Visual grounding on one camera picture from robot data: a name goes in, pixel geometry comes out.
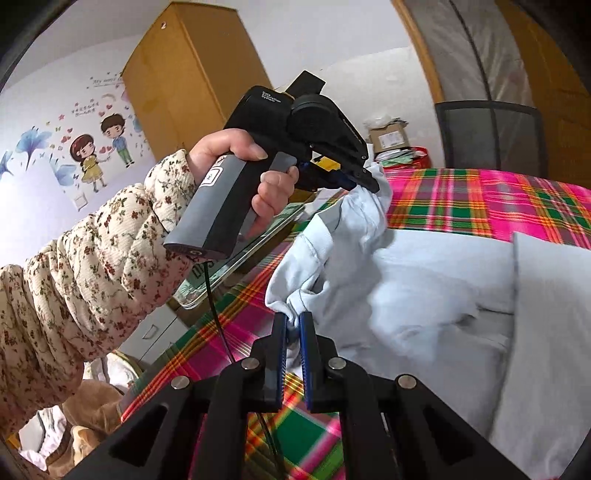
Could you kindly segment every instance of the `metal screw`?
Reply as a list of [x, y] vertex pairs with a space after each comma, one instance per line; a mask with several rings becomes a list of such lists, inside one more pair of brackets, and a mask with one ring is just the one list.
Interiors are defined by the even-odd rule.
[[185, 377], [184, 375], [179, 375], [178, 377], [174, 377], [170, 385], [175, 390], [182, 390], [185, 387], [189, 386], [189, 378]]
[[241, 365], [244, 370], [255, 370], [261, 363], [256, 358], [249, 356], [245, 358]]
[[345, 368], [345, 365], [347, 365], [347, 362], [344, 358], [339, 356], [334, 356], [329, 360], [329, 367], [331, 367], [333, 370], [342, 370]]
[[403, 375], [398, 379], [398, 385], [406, 390], [412, 390], [417, 386], [417, 379], [412, 375]]

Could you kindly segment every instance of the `cartoon girl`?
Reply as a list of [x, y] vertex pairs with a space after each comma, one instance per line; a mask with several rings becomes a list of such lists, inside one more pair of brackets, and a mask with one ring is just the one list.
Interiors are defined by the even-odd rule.
[[92, 183], [95, 192], [98, 192], [96, 188], [96, 181], [100, 180], [103, 187], [107, 184], [103, 180], [103, 171], [99, 167], [99, 163], [103, 163], [97, 160], [95, 155], [95, 139], [91, 135], [84, 134], [76, 138], [70, 146], [70, 155], [77, 161], [84, 175], [82, 175], [82, 182]]

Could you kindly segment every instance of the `garment sleeve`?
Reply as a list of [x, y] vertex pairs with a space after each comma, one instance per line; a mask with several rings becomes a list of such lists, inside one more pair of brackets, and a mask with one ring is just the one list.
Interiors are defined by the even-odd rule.
[[186, 276], [166, 234], [195, 191], [184, 150], [121, 190], [24, 267], [0, 268], [0, 433], [59, 404], [83, 362], [118, 347]]

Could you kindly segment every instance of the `person's arm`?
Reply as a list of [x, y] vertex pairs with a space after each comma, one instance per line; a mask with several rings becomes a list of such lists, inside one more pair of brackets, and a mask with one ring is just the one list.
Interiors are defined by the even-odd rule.
[[[121, 190], [24, 267], [0, 269], [0, 435], [63, 402], [80, 384], [84, 361], [118, 347], [171, 297], [191, 262], [166, 251], [163, 240], [196, 181], [230, 150], [245, 160], [262, 156], [246, 132], [208, 135], [188, 159], [182, 150], [165, 158], [144, 184]], [[263, 180], [252, 199], [259, 215], [252, 235], [283, 209], [297, 170]]]

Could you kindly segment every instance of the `human hand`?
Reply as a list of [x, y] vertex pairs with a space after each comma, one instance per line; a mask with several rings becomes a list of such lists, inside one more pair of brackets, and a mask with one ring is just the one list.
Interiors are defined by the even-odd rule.
[[[189, 152], [187, 159], [195, 182], [201, 183], [217, 158], [229, 151], [247, 161], [267, 158], [266, 152], [246, 131], [237, 128], [220, 130], [203, 137]], [[297, 167], [291, 167], [287, 173], [266, 171], [261, 175], [258, 193], [251, 203], [257, 218], [248, 237], [263, 233], [273, 217], [285, 208], [288, 198], [294, 193], [298, 176]]]

